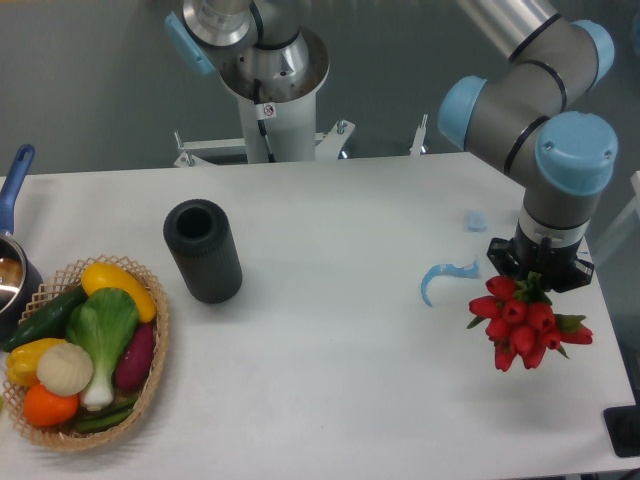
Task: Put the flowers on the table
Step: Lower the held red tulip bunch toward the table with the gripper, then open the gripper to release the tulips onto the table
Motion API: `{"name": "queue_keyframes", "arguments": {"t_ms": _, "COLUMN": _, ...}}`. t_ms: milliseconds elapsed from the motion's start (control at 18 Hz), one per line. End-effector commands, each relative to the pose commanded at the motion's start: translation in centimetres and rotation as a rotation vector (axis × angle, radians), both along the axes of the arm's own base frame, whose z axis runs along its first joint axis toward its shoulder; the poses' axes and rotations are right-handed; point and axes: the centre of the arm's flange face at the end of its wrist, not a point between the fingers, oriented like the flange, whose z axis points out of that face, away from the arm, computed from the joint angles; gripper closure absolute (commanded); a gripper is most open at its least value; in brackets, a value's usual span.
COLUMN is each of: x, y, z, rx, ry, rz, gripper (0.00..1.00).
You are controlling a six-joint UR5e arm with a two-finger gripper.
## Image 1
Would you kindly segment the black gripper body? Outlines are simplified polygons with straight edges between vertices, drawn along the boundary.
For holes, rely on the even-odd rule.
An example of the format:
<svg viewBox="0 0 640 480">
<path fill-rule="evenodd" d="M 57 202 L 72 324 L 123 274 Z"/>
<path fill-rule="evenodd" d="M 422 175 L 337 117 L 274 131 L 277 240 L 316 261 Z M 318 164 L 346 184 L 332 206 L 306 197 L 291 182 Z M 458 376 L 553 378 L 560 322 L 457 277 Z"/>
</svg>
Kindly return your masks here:
<svg viewBox="0 0 640 480">
<path fill-rule="evenodd" d="M 557 246 L 548 235 L 534 240 L 518 225 L 511 239 L 491 239 L 487 257 L 500 275 L 526 280 L 530 273 L 537 273 L 544 290 L 562 293 L 591 283 L 595 268 L 578 258 L 581 243 Z"/>
</svg>

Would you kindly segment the silver robot base column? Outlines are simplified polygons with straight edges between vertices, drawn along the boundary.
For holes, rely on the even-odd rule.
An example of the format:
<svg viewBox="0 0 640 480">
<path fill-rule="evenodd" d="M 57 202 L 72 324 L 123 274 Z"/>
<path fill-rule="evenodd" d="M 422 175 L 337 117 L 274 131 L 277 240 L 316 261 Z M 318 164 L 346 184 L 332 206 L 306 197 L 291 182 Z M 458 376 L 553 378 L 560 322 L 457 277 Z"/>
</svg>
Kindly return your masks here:
<svg viewBox="0 0 640 480">
<path fill-rule="evenodd" d="M 165 30 L 183 61 L 235 97 L 251 163 L 316 157 L 316 95 L 329 73 L 296 1 L 185 1 Z"/>
</svg>

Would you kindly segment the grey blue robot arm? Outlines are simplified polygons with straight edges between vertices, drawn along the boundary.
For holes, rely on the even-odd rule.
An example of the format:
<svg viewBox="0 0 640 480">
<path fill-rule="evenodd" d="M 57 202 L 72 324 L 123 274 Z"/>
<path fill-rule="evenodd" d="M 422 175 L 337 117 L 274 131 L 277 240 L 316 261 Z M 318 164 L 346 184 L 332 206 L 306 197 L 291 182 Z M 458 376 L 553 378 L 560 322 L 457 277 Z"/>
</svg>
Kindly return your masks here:
<svg viewBox="0 0 640 480">
<path fill-rule="evenodd" d="M 569 22 L 547 1 L 465 1 L 462 10 L 510 64 L 497 82 L 459 80 L 438 113 L 439 131 L 459 149 L 524 189 L 514 235 L 490 242 L 496 270 L 531 273 L 548 290 L 590 283 L 594 267 L 578 256 L 618 139 L 601 117 L 572 104 L 608 73 L 615 47 L 589 20 Z"/>
</svg>

